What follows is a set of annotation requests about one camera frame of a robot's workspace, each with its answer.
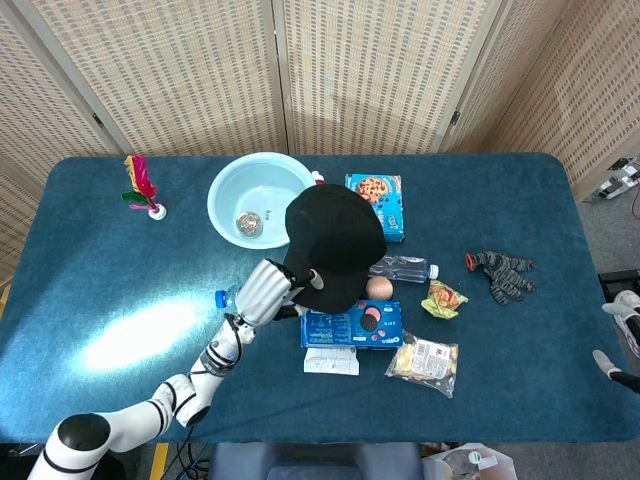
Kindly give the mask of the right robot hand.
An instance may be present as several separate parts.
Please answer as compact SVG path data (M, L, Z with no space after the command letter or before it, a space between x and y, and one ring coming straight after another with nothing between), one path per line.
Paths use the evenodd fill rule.
M619 292L613 302L604 303L602 310L611 315L623 333L631 352L639 357L639 295L631 290ZM639 376L625 372L612 363L601 350L593 350L592 356L605 376L625 388L639 393Z

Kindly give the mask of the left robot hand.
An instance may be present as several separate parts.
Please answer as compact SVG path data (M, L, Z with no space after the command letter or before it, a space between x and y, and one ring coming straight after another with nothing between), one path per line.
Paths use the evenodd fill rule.
M281 318L280 310L294 304L294 297L305 289L321 291L324 280L314 269L294 274L283 264L261 260L236 296L236 315L256 329Z

